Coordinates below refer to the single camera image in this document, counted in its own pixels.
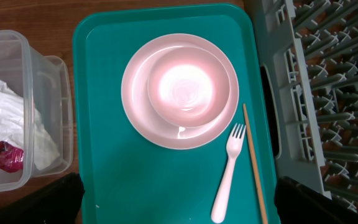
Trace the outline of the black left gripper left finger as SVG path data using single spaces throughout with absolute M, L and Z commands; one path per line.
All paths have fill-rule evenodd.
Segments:
M 74 223 L 85 188 L 78 173 L 69 173 L 0 209 L 0 224 Z

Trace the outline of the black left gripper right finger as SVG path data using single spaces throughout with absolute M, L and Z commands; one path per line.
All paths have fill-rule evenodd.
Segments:
M 358 213 L 288 177 L 277 180 L 274 204 L 282 224 L 358 224 Z

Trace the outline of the red snack wrapper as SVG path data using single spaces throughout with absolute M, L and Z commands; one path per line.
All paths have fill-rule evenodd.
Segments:
M 7 142 L 0 142 L 0 169 L 8 173 L 17 172 L 23 169 L 24 151 L 10 145 Z

